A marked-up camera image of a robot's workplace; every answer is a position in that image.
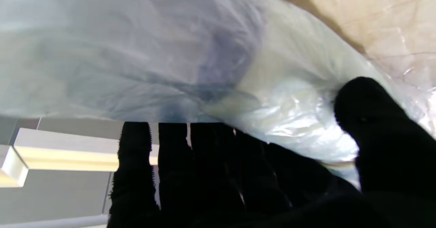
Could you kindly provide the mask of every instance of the beige surface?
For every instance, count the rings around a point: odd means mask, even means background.
[[[108,171],[118,169],[118,140],[21,128],[14,148],[29,169]],[[157,165],[153,144],[150,164]]]
[[[0,145],[0,188],[23,187],[28,171],[12,146]]]
[[[434,121],[436,0],[288,0],[309,11],[377,67]],[[428,129],[434,131],[433,124]]]

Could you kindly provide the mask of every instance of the plastic bag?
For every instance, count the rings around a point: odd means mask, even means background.
[[[353,160],[332,101],[372,77],[324,23],[282,0],[0,0],[0,112],[224,121],[304,156]]]

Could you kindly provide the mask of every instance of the plastic wrap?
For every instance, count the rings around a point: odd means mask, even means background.
[[[315,15],[392,77],[436,135],[436,0],[287,0]]]
[[[0,0],[0,112],[120,121],[224,121],[302,155],[353,160],[336,91],[376,79],[310,13],[283,0]]]

